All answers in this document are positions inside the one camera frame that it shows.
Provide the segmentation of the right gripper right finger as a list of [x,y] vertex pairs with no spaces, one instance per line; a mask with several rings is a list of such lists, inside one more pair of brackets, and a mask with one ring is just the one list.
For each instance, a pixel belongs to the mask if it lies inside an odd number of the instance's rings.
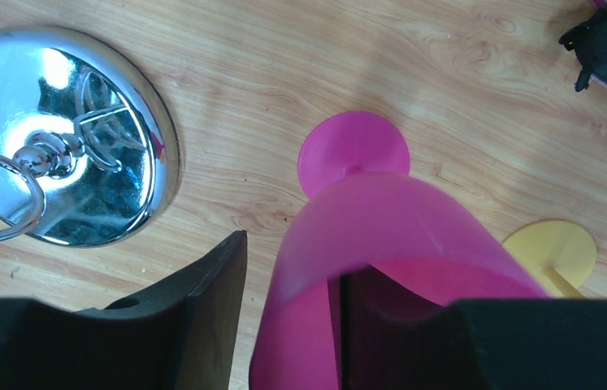
[[439,306],[368,268],[340,304],[344,389],[607,389],[607,300]]

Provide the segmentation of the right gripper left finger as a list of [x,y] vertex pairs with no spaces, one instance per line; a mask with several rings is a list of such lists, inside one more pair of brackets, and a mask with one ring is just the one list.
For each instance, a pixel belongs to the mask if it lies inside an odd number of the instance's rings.
[[0,389],[225,389],[247,269],[236,231],[103,309],[0,298]]

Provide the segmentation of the pink plastic wine glass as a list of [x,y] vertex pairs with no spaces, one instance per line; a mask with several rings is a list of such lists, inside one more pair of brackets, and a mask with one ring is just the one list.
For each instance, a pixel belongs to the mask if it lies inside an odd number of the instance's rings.
[[306,138],[309,200],[277,253],[252,389],[444,387],[417,322],[459,299],[544,295],[470,211],[409,170],[401,132],[368,111]]

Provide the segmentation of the yellow plastic wine glass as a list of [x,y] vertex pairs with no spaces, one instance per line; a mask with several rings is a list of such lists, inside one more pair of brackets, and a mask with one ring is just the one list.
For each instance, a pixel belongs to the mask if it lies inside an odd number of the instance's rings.
[[510,233],[503,247],[550,296],[583,299],[579,287],[593,272],[596,242],[577,223],[546,219]]

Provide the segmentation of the chrome wire glass rack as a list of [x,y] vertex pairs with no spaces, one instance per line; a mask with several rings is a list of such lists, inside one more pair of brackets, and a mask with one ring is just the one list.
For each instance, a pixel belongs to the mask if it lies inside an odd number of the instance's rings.
[[70,28],[0,29],[0,241],[112,244],[179,187],[176,126],[125,55]]

